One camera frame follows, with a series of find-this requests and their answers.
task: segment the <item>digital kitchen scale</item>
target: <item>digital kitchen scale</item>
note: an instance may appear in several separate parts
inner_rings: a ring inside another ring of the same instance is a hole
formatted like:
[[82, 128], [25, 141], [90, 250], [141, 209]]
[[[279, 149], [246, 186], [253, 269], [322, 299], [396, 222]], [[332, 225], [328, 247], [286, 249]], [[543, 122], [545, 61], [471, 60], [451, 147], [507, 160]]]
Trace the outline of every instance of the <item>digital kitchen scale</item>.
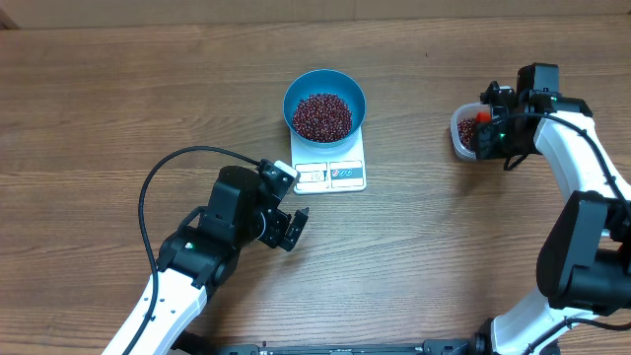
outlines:
[[292, 166], [300, 176], [297, 194], [362, 191], [366, 188], [364, 141], [359, 128], [348, 141], [333, 148], [305, 144], [291, 133]]

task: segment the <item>beige wall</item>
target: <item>beige wall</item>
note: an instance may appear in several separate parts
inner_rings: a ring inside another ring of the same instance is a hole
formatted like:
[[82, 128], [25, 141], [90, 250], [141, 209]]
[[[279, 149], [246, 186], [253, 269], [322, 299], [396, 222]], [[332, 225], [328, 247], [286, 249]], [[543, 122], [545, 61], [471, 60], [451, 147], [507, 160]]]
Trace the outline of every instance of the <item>beige wall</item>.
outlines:
[[0, 0], [0, 9], [9, 27], [47, 29], [626, 14], [631, 0]]

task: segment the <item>black cable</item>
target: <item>black cable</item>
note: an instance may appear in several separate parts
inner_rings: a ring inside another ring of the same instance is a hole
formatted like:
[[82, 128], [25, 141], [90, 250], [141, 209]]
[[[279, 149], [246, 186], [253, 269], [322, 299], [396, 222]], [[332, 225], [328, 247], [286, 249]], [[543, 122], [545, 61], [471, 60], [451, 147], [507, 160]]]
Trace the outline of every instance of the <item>black cable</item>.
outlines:
[[134, 346], [138, 342], [138, 339], [140, 339], [142, 332], [147, 327], [149, 320], [151, 320], [154, 309], [156, 308], [156, 302], [158, 301], [158, 265], [156, 265], [156, 259], [154, 258], [154, 253], [151, 250], [151, 244], [149, 243], [149, 237], [147, 236], [147, 228], [145, 227], [144, 209], [145, 209], [145, 194], [147, 193], [147, 187], [149, 187], [149, 182], [151, 182], [151, 178], [156, 174], [158, 169], [161, 166], [163, 166], [166, 162], [177, 157], [178, 155], [188, 153], [188, 152], [195, 152], [195, 151], [221, 153], [221, 154], [225, 154], [237, 159], [241, 159], [245, 162], [254, 164], [256, 166], [260, 165], [260, 163], [254, 159], [250, 159], [241, 154], [237, 154], [225, 149], [208, 147], [208, 146], [193, 146], [193, 147], [188, 147], [188, 148], [182, 148], [176, 152], [170, 153], [165, 158], [163, 158], [160, 162], [158, 162], [158, 164], [156, 164], [154, 169], [152, 169], [149, 172], [149, 174], [145, 178], [145, 183], [143, 183], [142, 188], [140, 189], [140, 197], [138, 199], [138, 224], [140, 225], [140, 234], [142, 235], [142, 241], [145, 244], [145, 250], [147, 251], [147, 256], [149, 257], [149, 264], [151, 265], [151, 275], [153, 278], [153, 291], [151, 294], [151, 302], [149, 303], [149, 310], [147, 310], [147, 313], [145, 314], [144, 319], [142, 319], [142, 323], [140, 323], [140, 326], [138, 327], [136, 334], [129, 342], [129, 345], [127, 345], [127, 348], [125, 348], [125, 351], [122, 353], [123, 355], [128, 355], [131, 352], [131, 350], [133, 350]]
[[[579, 126], [575, 125], [574, 123], [568, 122], [567, 120], [565, 120], [563, 118], [559, 118], [559, 117], [556, 117], [556, 116], [553, 116], [553, 115], [550, 115], [550, 114], [529, 113], [529, 112], [509, 114], [507, 116], [494, 119], [492, 121], [492, 123], [499, 123], [499, 122], [503, 122], [503, 121], [507, 121], [507, 120], [511, 120], [511, 119], [517, 119], [517, 118], [545, 118], [545, 119], [549, 119], [549, 120], [555, 121], [557, 123], [560, 123], [560, 124], [570, 128], [570, 129], [574, 130], [581, 137], [583, 137], [583, 139], [585, 139], [588, 142], [588, 144], [590, 145], [590, 148], [592, 148], [592, 151], [594, 151], [594, 155], [596, 156], [596, 160], [598, 161], [598, 164], [600, 165], [600, 169], [602, 170], [602, 173], [604, 174], [604, 178], [607, 181], [607, 184], [611, 188], [611, 191], [613, 192], [615, 197], [622, 204], [622, 207], [624, 208], [624, 211], [625, 211], [625, 213], [627, 215], [627, 218], [629, 219], [629, 221], [631, 221], [631, 206], [629, 206], [629, 203], [627, 202], [626, 198], [624, 198], [624, 195], [620, 191], [620, 188], [615, 183], [615, 177], [611, 175], [611, 172], [609, 171], [609, 167], [607, 166], [606, 160], [604, 159], [604, 156], [602, 155], [602, 152], [598, 148], [598, 145], [596, 144], [596, 142], [588, 134], [587, 129], [582, 129]], [[604, 323], [604, 322], [600, 322], [600, 321], [595, 321], [595, 320], [591, 320], [591, 319], [567, 318], [564, 321], [556, 324], [552, 329], [546, 331], [543, 335], [539, 336], [533, 343], [529, 344], [528, 345], [528, 349], [526, 350], [524, 355], [532, 354], [534, 352], [534, 350], [539, 345], [541, 345], [543, 342], [545, 342], [547, 339], [549, 339], [550, 337], [554, 336], [554, 334], [559, 332], [565, 326], [567, 326], [569, 328], [572, 328], [572, 324], [574, 324], [574, 323], [582, 323], [582, 324], [595, 326], [595, 327], [598, 327], [598, 328], [601, 328], [601, 329], [614, 330], [614, 331], [631, 330], [631, 322], [628, 322], [626, 324], [616, 325], [616, 324], [608, 324], [608, 323]]]

